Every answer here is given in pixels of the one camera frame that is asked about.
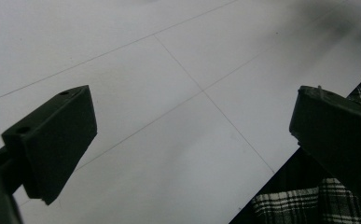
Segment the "tile grout line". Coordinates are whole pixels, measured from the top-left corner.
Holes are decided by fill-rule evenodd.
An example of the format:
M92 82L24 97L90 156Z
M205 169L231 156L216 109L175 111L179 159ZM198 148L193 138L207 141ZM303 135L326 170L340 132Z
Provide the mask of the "tile grout line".
M194 77L188 72L188 70L172 55L172 53L166 48L166 46L164 44L162 44L162 42L160 41L160 39L154 35L157 39L157 41L165 48L165 50L169 53L169 55L172 57L172 59L174 59L177 64L180 65L180 67L183 69L183 71L186 72L186 74L188 75L189 78L192 79L192 81L194 81L195 84L197 84L198 88L200 88L201 91L203 91L203 88L200 86L200 84L194 79Z
M175 106L174 108L170 109L168 112L164 113L163 115L159 116L157 119L154 119L153 121L149 122L147 125L145 125L143 128L137 130L136 132L132 133L130 136L124 138L123 140L119 141L118 143L116 143L115 145L113 145L112 147L110 147L108 150L104 151L103 153L99 154L98 156L94 157L92 160L88 161L87 163L85 163L84 165L78 167L77 169L75 169L75 171L73 172L73 174L75 172L77 172L78 170L81 170L81 168L83 168L84 166L87 166L88 164L90 164L91 162L95 161L96 159L102 157L105 153L109 152L110 150L112 150L113 148L115 148L116 146L122 144L123 142L125 142L126 140L128 140L129 138L131 138L132 136L134 136L135 134L141 132L142 130L144 130L145 128L147 128L148 126L150 126L152 123L154 123L155 121L163 118L164 116L166 116L167 114L171 113L172 111L174 111L177 107L185 104L186 102L192 100L193 98L197 97L199 94L201 94L202 91L198 91L196 94L192 95L191 97L189 97L188 99L186 99L184 102L180 103L179 105ZM24 206L26 203L30 202L32 199L28 199L28 201L18 205L18 207L22 207Z
M76 68L76 67L79 67L80 65L82 65L82 64L84 64L84 63L88 63L88 62L90 62L90 61L93 61L93 60L95 60L95 59L98 59L98 58L100 58L100 57L102 57L102 56L105 56L105 55L107 55L107 54L109 54L109 53L112 53L112 52L114 52L114 51L116 51L116 50L118 50L118 49L122 49L122 48L128 47L128 46L131 45L131 44L134 44L134 43L136 43L136 42L138 42L138 41L144 40L144 39L149 38L149 37L151 37L151 36L152 36L152 35L148 35L148 36L145 36L145 37L143 37L143 38L137 39L137 40L135 40L135 41L132 41L131 43L128 43L128 44L123 45L123 46L121 46L121 47L118 47L118 48L116 48L116 49L112 49L112 50L110 50L110 51L108 51L108 52L106 52L106 53L100 54L100 55L95 56L95 57L93 57L93 58L91 58L91 59L88 59L87 61L84 61L84 62L82 62L82 63L78 63L78 64L76 64L76 65L73 65L73 66L69 67L69 68L63 69L62 71L57 72L57 73L55 73L55 74L53 74L53 75L50 75L50 76L48 76L48 77L43 77L43 78L41 78L41 79L39 79L39 80L37 80L37 81L35 81L35 82L32 82L32 83L30 83L30 84L28 84L28 85L25 85L25 86L23 86L23 87L20 87L20 88L14 90L14 91L10 91L10 92L8 92L8 93L6 93L6 94L3 94L3 95L0 96L0 98L5 97L5 96L7 96L7 95L10 95L11 93L13 93L13 92L15 92L15 91L20 91L20 90L22 90L22 89L25 89L25 88L27 88L27 87L30 87L30 86L32 86L32 85L34 85L34 84L36 84L36 83L39 83L39 82L44 81L44 80L46 80L46 79L49 79L49 78L51 78L51 77L56 77L56 76L60 75L61 73L64 73L64 72L66 72L66 71L69 71L69 70L71 70L71 69L74 69L74 68Z
M273 174L275 174L275 171L268 165L268 163L262 158L262 156L256 151L256 149L247 141L247 139L244 137L244 135L239 131L239 129L232 123L232 121L224 114L224 112L221 110L220 107L212 100L212 98L207 94L205 91L203 93L209 98L209 100L215 105L215 107L220 111L220 113L226 118L226 120L232 125L233 128L241 135L241 137L246 141L246 143L256 152L256 154L264 161L264 163L270 168Z
M327 11L327 13L317 17L316 19L307 22L305 25L301 26L298 29L295 29L293 32L291 32L289 35L287 36L283 36L281 39L279 39L277 41L277 43L272 44L271 46L269 46L268 48L262 50L260 53L258 53L256 56L254 56L252 59L248 60L245 63L242 63L239 67L235 68L234 70L230 71L227 75L223 76L222 78L220 78L219 80L215 81L213 84L209 85L208 87L206 87L205 89L203 89L204 91L213 87L216 83L220 82L221 80L225 79L226 77L230 76L231 74L235 73L236 71L238 71L239 69L241 69L242 67L246 66L247 64L249 64L250 62L252 62L255 58L257 58L258 56L260 56L261 54L265 53L266 51L268 51L269 49L272 49L273 47L278 46L279 44L283 43L285 41L285 37L289 37L291 35L294 35L296 32L301 31L303 29L306 29L307 26L309 26L310 24L318 21L319 19L323 18L324 16L328 15L329 13L333 12L335 9L337 9L338 7L341 7L342 5L344 5L346 2L348 2L349 0L343 0L342 2L338 3L337 5L335 5L333 8L329 9Z
M41 78L41 79L39 79L39 80L37 80L37 81L35 81L35 82L32 82L32 83L30 83L30 84L27 84L27 85L25 85L25 86L23 86L23 87L17 88L17 89L14 90L14 91L10 91L10 92L7 92L7 93L5 93L5 94L3 94L3 95L0 95L0 98L5 97L5 96L7 96L7 95L10 95L11 93L13 93L13 92L15 92L15 91L20 91L20 90L22 90L22 89L25 89L25 88L27 88L27 87L29 87L29 86L32 86L32 85L34 85L34 84L36 84L36 83L38 83L38 82L44 81L44 80L49 79L49 78L51 78L51 77L58 76L59 74L61 74L61 73L63 73L63 72L66 72L66 71L68 71L68 70L71 70L71 69L73 69L73 68L76 68L76 67L80 66L81 64L88 63L88 62L90 62L90 61L92 61L92 60L98 59L98 58L100 58L100 57L102 57L102 56L105 56L106 54L109 54L109 53L111 53L111 52L114 52L114 51L116 51L116 50L118 50L118 49L125 48L125 47L127 47L127 46L129 46L129 45L131 45L131 44L134 44L134 43L139 42L139 41L141 41L141 40L143 40L143 39L149 38L149 37L151 37L152 35L155 36L155 35L158 34L158 33L161 33L161 32L163 32L163 31L166 31L166 30L168 30L168 29L171 29L171 28L173 28L173 27L175 27L175 26L177 26L177 25L181 25L181 24L183 24L183 23L185 23L185 22L192 21L192 20L197 19L197 18L199 18L199 17L201 17L201 16L203 16L203 15L205 15L205 14L207 14L207 13L213 12L213 11L215 11L215 10L218 10L218 9L222 8L222 7L226 7L226 6L230 5L230 4L235 3L235 2L238 2L238 1L241 1L241 0L233 0L233 1L230 1L230 2L228 2L228 3L226 3L226 4L222 5L222 6L215 7L215 8L213 8L213 9L211 9L211 10L208 10L208 11L206 11L206 12L203 12L203 13L200 14L200 15L194 16L194 17L189 18L189 19L186 19L186 20L184 20L184 21L180 21L179 23L176 23L176 24L171 25L171 26L169 26L169 27L166 27L166 28L164 28L164 29L162 29L162 30L159 30L159 31L157 31L156 33L153 33L153 34L151 34L151 35L146 35L146 36L144 36L144 37L141 37L141 38L139 38L139 39L136 39L136 40L132 41L131 43L128 43L128 44L119 46L119 47L117 47L117 48L115 48L115 49L111 49L111 50L109 50L108 52L105 52L105 53L102 53L102 54L100 54L100 55L98 55L98 56L95 56L95 57L93 57L93 58L90 58L90 59L88 59L87 61L84 61L84 62L82 62L82 63L78 63L78 64L76 64L76 65L73 65L73 66L71 66L71 67L68 67L68 68L66 68L66 69L63 69L62 71L57 72L57 73L55 73L55 74L53 74L53 75L49 75L48 77L43 77L43 78Z
M167 28L164 28L164 29L156 32L156 33L153 34L153 35L156 35L156 34L158 34L158 33L164 32L164 31L166 31L166 30L169 30L169 29L171 29L171 28L173 28L173 27L175 27L175 26L181 25L181 24L186 23L186 22L188 22L188 21L192 21L192 20L197 19L197 18L199 18L199 17L201 17L201 16L204 16L204 15L210 13L210 12L216 11L216 10L222 8L222 7L226 7L226 6L228 6L228 5L231 5L232 3L239 2L239 1L242 1L242 0L232 0L232 1L230 1L230 2L228 2L228 3L226 3L226 4L224 4L224 5L222 5L222 6L220 6L220 7L215 7L215 8L213 8L213 9L210 9L210 10L208 10L208 11L203 12L203 13L200 14L200 15L191 17L191 18L189 18L189 19L186 19L185 21L181 21L181 22L179 22L179 23L177 23L177 24L175 24L175 25L172 25L172 26L169 26L169 27L167 27Z

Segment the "plaid skirt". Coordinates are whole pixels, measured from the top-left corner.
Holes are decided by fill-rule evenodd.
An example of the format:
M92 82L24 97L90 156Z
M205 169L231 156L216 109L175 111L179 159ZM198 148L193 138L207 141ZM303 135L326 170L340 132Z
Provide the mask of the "plaid skirt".
M361 105L361 83L347 99ZM361 196L300 148L230 223L361 223Z

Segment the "white tile floor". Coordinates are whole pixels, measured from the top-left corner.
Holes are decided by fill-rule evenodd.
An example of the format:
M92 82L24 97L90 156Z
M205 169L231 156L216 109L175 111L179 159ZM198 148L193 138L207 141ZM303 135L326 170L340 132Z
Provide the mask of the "white tile floor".
M25 223L228 223L298 148L299 86L360 81L361 0L0 1L0 134L86 84L98 121Z

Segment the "floor tile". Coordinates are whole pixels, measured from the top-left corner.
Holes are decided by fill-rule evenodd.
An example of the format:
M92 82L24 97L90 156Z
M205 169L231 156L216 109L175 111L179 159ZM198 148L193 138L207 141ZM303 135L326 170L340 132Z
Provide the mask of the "floor tile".
M151 36L0 98L0 134L53 95L82 85L90 85L98 135L79 166L200 91Z
M0 1L0 96L230 1Z
M22 220L24 223L34 224L59 224L57 220L63 220L64 213L61 211L59 201L49 206L42 201L31 200L20 208Z
M348 95L361 81L361 1L291 35L207 90L277 171L298 148L288 131L301 85Z
M271 176L201 93L79 169L55 221L228 223Z
M205 89L340 2L241 0L157 37Z

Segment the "black and white plaid fabric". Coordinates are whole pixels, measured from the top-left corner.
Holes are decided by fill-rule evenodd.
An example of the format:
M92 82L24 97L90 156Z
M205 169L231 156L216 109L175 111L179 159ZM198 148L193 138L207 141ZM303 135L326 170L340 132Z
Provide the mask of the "black and white plaid fabric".
M361 83L347 99L361 105ZM251 204L259 223L361 223L361 197L335 178L315 188L258 194Z

